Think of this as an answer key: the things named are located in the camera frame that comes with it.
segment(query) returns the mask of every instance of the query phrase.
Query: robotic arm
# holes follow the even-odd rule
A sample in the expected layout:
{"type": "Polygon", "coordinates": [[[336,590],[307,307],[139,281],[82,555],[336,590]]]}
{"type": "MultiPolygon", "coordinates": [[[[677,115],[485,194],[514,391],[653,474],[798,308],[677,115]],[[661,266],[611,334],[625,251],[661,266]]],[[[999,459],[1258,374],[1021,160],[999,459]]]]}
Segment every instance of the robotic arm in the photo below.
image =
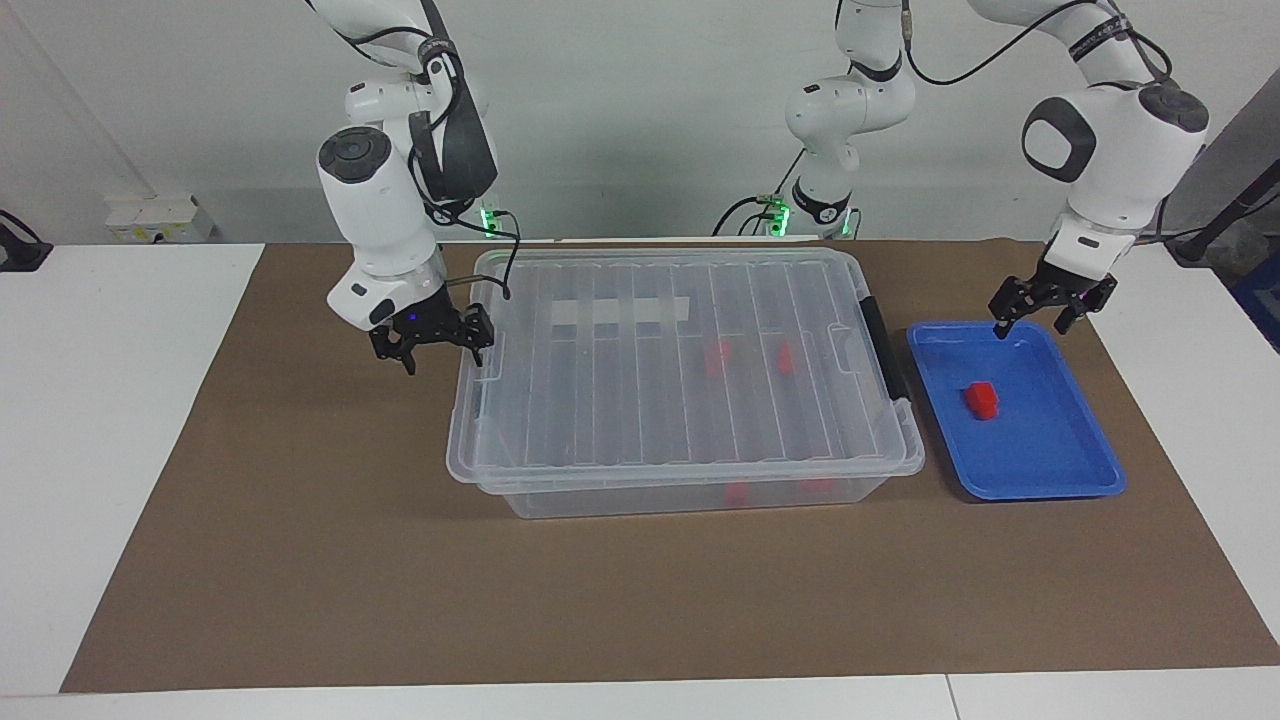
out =
{"type": "Polygon", "coordinates": [[[836,42],[849,72],[806,85],[787,100],[787,128],[804,143],[791,201],[803,222],[831,237],[849,213],[858,170],[855,135],[893,127],[915,106],[902,69],[900,0],[840,0],[836,42]]]}
{"type": "MultiPolygon", "coordinates": [[[[1056,37],[1088,82],[1046,99],[1024,124],[1028,163],[1070,190],[1036,274],[1009,277],[989,304],[1000,337],[1048,306],[1064,306],[1055,327],[1066,333],[1106,304],[1111,265],[1196,159],[1208,111],[1149,60],[1144,38],[1112,0],[968,1],[989,20],[1056,37]]],[[[849,204],[858,169],[849,138],[901,122],[915,100],[901,72],[902,55],[911,60],[910,0],[842,0],[837,18],[849,74],[806,86],[787,102],[787,127],[805,146],[792,200],[819,228],[835,225],[849,204]]]]}
{"type": "Polygon", "coordinates": [[[995,22],[1039,23],[1038,29],[1068,47],[1089,83],[1041,101],[1023,126],[1027,161],[1070,190],[1036,274],[1006,278],[989,304],[1000,337],[1048,306],[1065,306],[1053,327],[1066,333],[1106,304],[1116,284],[1111,265],[1190,168],[1204,142],[1208,110],[1178,87],[1167,68],[1155,67],[1144,38],[1111,0],[969,5],[995,22]]]}
{"type": "Polygon", "coordinates": [[[329,209],[355,251],[329,306],[369,333],[378,357],[410,374],[413,347],[431,342],[466,347],[479,365],[493,325],[479,304],[453,306],[431,223],[458,222],[498,170],[439,10],[433,0],[307,4],[361,55],[401,70],[349,90],[347,117],[360,124],[333,135],[316,158],[329,209]]]}

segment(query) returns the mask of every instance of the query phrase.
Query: black cable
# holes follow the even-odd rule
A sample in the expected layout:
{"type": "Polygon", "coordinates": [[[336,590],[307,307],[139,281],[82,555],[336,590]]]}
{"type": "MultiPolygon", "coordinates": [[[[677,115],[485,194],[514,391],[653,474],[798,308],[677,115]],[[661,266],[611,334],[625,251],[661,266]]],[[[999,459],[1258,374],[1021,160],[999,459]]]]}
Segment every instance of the black cable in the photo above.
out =
{"type": "MultiPolygon", "coordinates": [[[[796,165],[799,165],[799,164],[800,164],[800,158],[804,158],[804,147],[801,147],[801,149],[800,149],[800,151],[799,151],[799,152],[796,152],[796,158],[795,158],[795,160],[791,160],[791,165],[790,165],[790,167],[787,167],[787,172],[786,172],[786,173],[783,173],[783,174],[782,174],[782,179],[780,179],[780,181],[778,181],[778,187],[774,187],[774,188],[773,188],[773,195],[778,195],[780,192],[782,192],[782,187],[783,187],[785,184],[787,184],[787,178],[790,178],[790,177],[791,177],[791,173],[794,173],[794,172],[795,172],[795,169],[796,169],[796,165]]],[[[751,228],[751,234],[755,234],[755,233],[760,232],[760,222],[762,222],[762,220],[759,220],[759,219],[758,219],[758,220],[755,222],[755,227],[754,227],[754,228],[751,228]]]]}
{"type": "Polygon", "coordinates": [[[0,210],[0,218],[4,218],[6,220],[9,220],[10,223],[13,223],[13,227],[15,227],[15,228],[20,229],[22,232],[27,233],[28,236],[31,236],[31,240],[35,240],[36,242],[45,242],[45,241],[40,240],[40,236],[36,234],[36,231],[31,229],[31,225],[28,225],[27,223],[19,220],[18,217],[14,215],[13,213],[10,213],[8,210],[0,210]]]}
{"type": "MultiPolygon", "coordinates": [[[[1272,202],[1275,202],[1276,199],[1280,199],[1280,192],[1276,192],[1271,197],[1263,200],[1262,202],[1258,202],[1257,205],[1254,205],[1253,208],[1249,208],[1244,213],[1240,213],[1240,217],[1236,218],[1235,220],[1233,220],[1231,224],[1235,224],[1235,223],[1243,220],[1244,218],[1248,218],[1251,215],[1256,215],[1256,214],[1261,213],[1262,210],[1265,210],[1267,208],[1267,205],[1271,205],[1272,202]]],[[[1155,245],[1157,242],[1169,242],[1170,240],[1178,240],[1179,237],[1187,237],[1189,234],[1196,234],[1196,233],[1198,233],[1198,232],[1208,228],[1208,225],[1201,225],[1198,228],[1192,228],[1189,231],[1183,231],[1183,232],[1178,232],[1178,233],[1174,233],[1174,234],[1160,234],[1160,232],[1158,232],[1160,222],[1162,222],[1162,220],[1157,220],[1157,233],[1155,236],[1152,236],[1151,240],[1148,240],[1147,242],[1138,242],[1138,243],[1134,243],[1134,245],[1155,245]]]]}
{"type": "Polygon", "coordinates": [[[355,50],[356,53],[358,53],[361,58],[364,58],[364,59],[369,60],[370,63],[378,63],[379,65],[384,65],[384,67],[390,67],[390,65],[387,65],[387,63],[384,63],[384,61],[379,60],[378,58],[374,58],[374,56],[372,56],[372,55],[370,55],[369,53],[365,53],[365,51],[364,51],[362,49],[360,49],[360,46],[357,46],[357,45],[352,45],[352,46],[351,46],[351,49],[352,49],[352,50],[355,50]]]}
{"type": "Polygon", "coordinates": [[[737,202],[730,205],[730,209],[724,210],[724,214],[721,215],[719,222],[716,223],[716,229],[712,231],[712,237],[716,237],[716,236],[719,234],[721,228],[724,227],[726,222],[728,222],[730,215],[732,215],[733,213],[736,213],[739,210],[739,208],[744,208],[746,205],[750,205],[751,202],[759,202],[759,200],[756,200],[755,196],[744,197],[744,199],[739,200],[737,202]]]}
{"type": "MultiPolygon", "coordinates": [[[[906,50],[906,61],[910,63],[911,69],[915,70],[915,74],[920,79],[923,79],[924,82],[927,82],[929,85],[937,85],[937,86],[956,85],[959,82],[964,82],[964,81],[972,78],[973,76],[975,76],[979,72],[982,72],[983,69],[986,69],[987,65],[995,63],[1001,55],[1004,55],[1005,53],[1007,53],[1009,50],[1011,50],[1015,45],[1018,45],[1019,42],[1021,42],[1028,35],[1030,35],[1032,32],[1034,32],[1037,28],[1039,28],[1042,24],[1047,23],[1048,20],[1056,18],[1059,14],[1066,12],[1070,8],[1075,8],[1076,5],[1094,5],[1094,4],[1097,4],[1097,1],[1098,0],[1070,0],[1069,3],[1064,3],[1062,5],[1059,5],[1057,8],[1053,8],[1052,10],[1050,10],[1050,12],[1044,13],[1043,15],[1041,15],[1036,22],[1033,22],[1032,24],[1027,26],[1021,32],[1019,32],[1018,35],[1015,35],[1012,40],[1010,40],[1009,42],[1006,42],[1004,45],[1004,47],[1001,47],[1000,50],[996,50],[989,58],[987,58],[982,63],[978,63],[977,65],[974,65],[968,72],[965,72],[963,74],[959,74],[959,76],[956,76],[954,78],[937,79],[937,78],[929,77],[928,74],[924,73],[924,70],[920,69],[919,65],[915,64],[915,55],[911,53],[911,36],[910,36],[910,33],[904,33],[904,37],[902,37],[902,45],[904,45],[904,49],[906,50]]],[[[910,3],[910,0],[902,0],[902,12],[904,13],[910,13],[910,10],[911,10],[911,3],[910,3]]]]}
{"type": "Polygon", "coordinates": [[[746,224],[750,223],[751,220],[755,220],[755,228],[756,229],[751,231],[751,234],[755,234],[756,232],[759,232],[760,220],[767,220],[768,218],[769,218],[768,213],[756,213],[756,214],[749,217],[748,219],[742,220],[742,227],[737,228],[737,234],[741,236],[742,233],[745,233],[746,232],[746,224]]]}
{"type": "Polygon", "coordinates": [[[1156,237],[1165,234],[1165,206],[1169,205],[1169,196],[1164,196],[1160,200],[1160,208],[1156,209],[1156,237]]]}
{"type": "Polygon", "coordinates": [[[850,213],[858,213],[858,223],[854,225],[854,237],[849,240],[858,240],[858,231],[863,229],[863,211],[858,208],[850,210],[850,213]]]}
{"type": "MultiPolygon", "coordinates": [[[[840,12],[844,8],[845,8],[845,0],[836,0],[836,32],[840,32],[840,12]]],[[[847,74],[852,74],[854,73],[854,67],[856,67],[856,64],[852,60],[850,60],[849,61],[849,70],[846,70],[845,74],[846,76],[847,74]]]]}
{"type": "Polygon", "coordinates": [[[426,193],[426,191],[422,190],[422,184],[417,179],[419,173],[416,172],[416,165],[417,165],[416,160],[417,160],[417,149],[413,147],[408,151],[408,159],[407,159],[408,174],[410,177],[413,178],[413,186],[417,188],[417,195],[422,200],[422,208],[426,210],[426,217],[430,218],[433,223],[440,227],[457,225],[460,228],[467,228],[470,231],[484,233],[488,237],[506,237],[515,241],[515,245],[512,245],[511,249],[511,255],[507,256],[507,268],[502,273],[502,279],[498,279],[493,275],[481,275],[481,274],[462,275],[460,278],[452,278],[444,281],[445,287],[471,284],[481,281],[492,282],[502,288],[503,300],[511,300],[511,286],[507,284],[507,281],[511,278],[511,266],[516,263],[516,254],[520,252],[520,243],[524,242],[524,233],[520,229],[520,218],[517,218],[516,214],[512,213],[511,210],[494,211],[494,217],[511,218],[511,222],[515,223],[516,225],[516,232],[513,233],[480,227],[477,224],[463,220],[458,215],[466,213],[475,204],[475,199],[471,197],[462,201],[457,206],[457,209],[449,209],[438,205],[435,201],[431,200],[431,197],[426,193]]]}
{"type": "Polygon", "coordinates": [[[1149,37],[1133,28],[1129,29],[1129,37],[1133,40],[1133,46],[1138,50],[1138,56],[1142,58],[1142,64],[1147,65],[1147,72],[1151,73],[1151,77],[1155,78],[1156,82],[1165,82],[1172,78],[1174,59],[1169,56],[1169,53],[1165,53],[1164,47],[1156,45],[1156,42],[1149,37]],[[1156,55],[1160,55],[1160,61],[1165,64],[1164,69],[1156,68],[1156,64],[1147,56],[1146,50],[1142,49],[1143,45],[1155,50],[1156,55]]]}
{"type": "Polygon", "coordinates": [[[787,168],[787,172],[782,176],[782,179],[778,181],[778,187],[773,188],[773,195],[782,192],[782,186],[787,184],[787,178],[791,177],[791,173],[795,172],[796,165],[800,164],[800,158],[804,158],[804,147],[800,149],[800,152],[796,152],[796,159],[791,160],[791,167],[787,168]]]}
{"type": "Polygon", "coordinates": [[[462,63],[460,61],[454,67],[458,69],[458,74],[453,76],[449,79],[449,86],[452,88],[449,94],[449,104],[445,105],[444,110],[440,111],[440,117],[431,120],[431,126],[428,128],[428,132],[440,127],[444,123],[444,120],[449,119],[449,115],[453,114],[453,110],[458,108],[458,101],[462,96],[462,63]]]}
{"type": "Polygon", "coordinates": [[[369,35],[362,35],[360,37],[348,37],[348,36],[342,35],[342,33],[338,33],[338,35],[342,35],[342,38],[346,40],[347,42],[352,44],[352,45],[369,45],[370,42],[375,41],[375,40],[381,40],[381,38],[387,37],[388,35],[396,35],[397,32],[407,32],[410,35],[416,35],[416,36],[421,37],[422,40],[434,40],[435,38],[434,35],[426,32],[425,29],[417,28],[417,27],[410,27],[410,26],[384,27],[383,29],[380,29],[378,32],[372,32],[372,33],[369,33],[369,35]]]}

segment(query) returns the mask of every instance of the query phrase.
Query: green led light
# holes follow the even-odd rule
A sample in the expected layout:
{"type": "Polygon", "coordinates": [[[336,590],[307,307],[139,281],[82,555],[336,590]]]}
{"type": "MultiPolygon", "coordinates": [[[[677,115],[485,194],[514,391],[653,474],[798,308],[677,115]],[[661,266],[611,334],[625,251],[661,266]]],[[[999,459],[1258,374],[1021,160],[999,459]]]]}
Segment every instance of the green led light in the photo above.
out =
{"type": "Polygon", "coordinates": [[[502,220],[485,206],[480,208],[480,225],[485,228],[485,237],[498,237],[494,232],[502,232],[502,220]]]}
{"type": "Polygon", "coordinates": [[[769,224],[769,234],[782,237],[787,234],[787,223],[791,222],[791,208],[785,202],[773,206],[773,222],[769,224]]]}

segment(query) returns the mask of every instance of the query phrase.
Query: blue tray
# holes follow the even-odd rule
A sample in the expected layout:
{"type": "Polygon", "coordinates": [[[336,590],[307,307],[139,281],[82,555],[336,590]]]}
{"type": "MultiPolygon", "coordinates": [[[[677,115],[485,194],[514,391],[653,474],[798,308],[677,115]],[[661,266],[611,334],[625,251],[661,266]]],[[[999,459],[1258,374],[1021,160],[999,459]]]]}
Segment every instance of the blue tray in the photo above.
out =
{"type": "Polygon", "coordinates": [[[1007,340],[987,323],[918,323],[908,331],[956,474],[983,500],[1098,497],[1125,475],[1080,387],[1044,328],[1021,322],[1007,340]],[[964,400],[987,380],[1000,414],[978,420],[964,400]]]}

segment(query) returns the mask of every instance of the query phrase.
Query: transparent plastic box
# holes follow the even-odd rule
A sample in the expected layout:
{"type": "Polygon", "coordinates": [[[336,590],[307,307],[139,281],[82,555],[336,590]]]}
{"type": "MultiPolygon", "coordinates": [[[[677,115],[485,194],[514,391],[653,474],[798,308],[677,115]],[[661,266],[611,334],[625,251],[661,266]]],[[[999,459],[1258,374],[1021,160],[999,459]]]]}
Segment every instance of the transparent plastic box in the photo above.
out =
{"type": "Polygon", "coordinates": [[[447,462],[522,518],[856,502],[924,464],[849,255],[521,251],[511,290],[472,286],[495,345],[463,359],[447,462]]]}

